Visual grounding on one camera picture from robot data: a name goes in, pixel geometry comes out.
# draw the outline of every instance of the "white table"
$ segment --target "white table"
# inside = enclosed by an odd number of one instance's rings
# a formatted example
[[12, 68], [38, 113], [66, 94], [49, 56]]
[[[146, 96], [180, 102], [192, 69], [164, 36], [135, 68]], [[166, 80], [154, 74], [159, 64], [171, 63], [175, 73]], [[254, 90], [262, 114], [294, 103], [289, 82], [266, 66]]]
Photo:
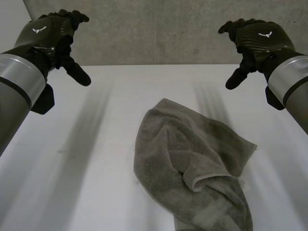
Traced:
[[55, 107], [30, 113], [0, 158], [0, 231], [173, 231], [133, 173], [139, 125], [162, 98], [258, 145], [243, 172], [255, 231], [307, 230], [308, 136], [267, 104], [260, 74], [225, 89], [236, 67], [91, 66], [87, 88], [53, 71]]

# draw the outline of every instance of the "black glove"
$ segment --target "black glove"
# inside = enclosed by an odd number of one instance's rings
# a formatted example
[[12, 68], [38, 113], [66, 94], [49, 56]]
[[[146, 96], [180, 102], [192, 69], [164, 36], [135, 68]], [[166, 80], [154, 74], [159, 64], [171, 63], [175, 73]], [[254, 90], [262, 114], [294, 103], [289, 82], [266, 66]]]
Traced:
[[[79, 11], [42, 15], [30, 21], [20, 33], [15, 48], [6, 53], [23, 57], [33, 63], [47, 80], [48, 72], [63, 67], [68, 75], [83, 86], [91, 83], [90, 77], [70, 57], [73, 36], [82, 22], [89, 18]], [[32, 111], [44, 114], [54, 106], [53, 90], [48, 84], [33, 105]]]
[[[266, 80], [272, 71], [285, 60], [299, 56], [285, 31], [274, 22], [250, 19], [228, 21], [219, 31], [228, 32], [231, 41], [236, 45], [237, 52], [243, 55], [240, 67], [237, 68], [226, 83], [226, 88], [234, 89], [243, 82], [249, 73], [259, 71]], [[267, 87], [268, 103], [278, 110], [284, 109], [273, 92]]]

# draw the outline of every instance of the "silver cuff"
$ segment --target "silver cuff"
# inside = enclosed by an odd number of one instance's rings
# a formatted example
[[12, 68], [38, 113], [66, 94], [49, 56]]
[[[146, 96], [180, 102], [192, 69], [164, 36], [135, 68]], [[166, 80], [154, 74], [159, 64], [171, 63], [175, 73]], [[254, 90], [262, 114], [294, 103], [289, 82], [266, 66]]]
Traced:
[[283, 104], [287, 91], [308, 76], [308, 56], [293, 57], [280, 64], [269, 77], [269, 88]]
[[0, 77], [19, 86], [32, 105], [46, 86], [43, 74], [28, 60], [12, 54], [0, 54]]

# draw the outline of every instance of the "glove logo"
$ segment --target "glove logo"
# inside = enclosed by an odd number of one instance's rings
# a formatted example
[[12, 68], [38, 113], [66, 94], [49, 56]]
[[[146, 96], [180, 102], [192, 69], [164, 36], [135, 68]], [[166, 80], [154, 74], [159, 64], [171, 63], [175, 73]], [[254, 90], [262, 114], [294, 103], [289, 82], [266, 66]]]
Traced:
[[44, 30], [44, 29], [46, 29], [47, 27], [46, 26], [44, 26], [42, 29], [38, 29], [38, 30], [36, 30], [36, 29], [32, 29], [35, 33], [39, 33], [40, 31], [42, 31], [42, 30]]
[[259, 33], [258, 35], [261, 35], [261, 36], [264, 36], [264, 37], [268, 37], [268, 38], [269, 38], [269, 37], [272, 35], [272, 33], [273, 33], [273, 32], [271, 31], [269, 34], [266, 34], [266, 35], [263, 35], [263, 34], [261, 34], [261, 33]]

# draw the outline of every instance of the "towel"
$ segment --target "towel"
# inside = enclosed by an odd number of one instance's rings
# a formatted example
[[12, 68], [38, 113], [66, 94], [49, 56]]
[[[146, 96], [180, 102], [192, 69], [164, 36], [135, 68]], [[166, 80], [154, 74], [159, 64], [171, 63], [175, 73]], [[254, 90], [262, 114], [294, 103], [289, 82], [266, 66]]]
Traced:
[[237, 177], [257, 146], [225, 124], [168, 99], [148, 111], [134, 172], [175, 216], [178, 231], [252, 231]]

